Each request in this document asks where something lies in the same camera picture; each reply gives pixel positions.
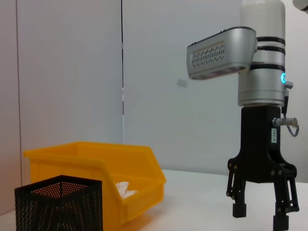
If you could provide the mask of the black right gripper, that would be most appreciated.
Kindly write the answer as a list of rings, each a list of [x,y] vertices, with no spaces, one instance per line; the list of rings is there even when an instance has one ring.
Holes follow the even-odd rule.
[[[274,118],[281,117],[281,109],[273,106],[243,107],[241,109],[240,151],[228,161],[226,195],[234,200],[234,218],[246,217],[246,181],[273,183],[275,215],[273,230],[289,230],[287,213],[298,212],[295,178],[297,169],[281,155],[281,129],[274,127]]]

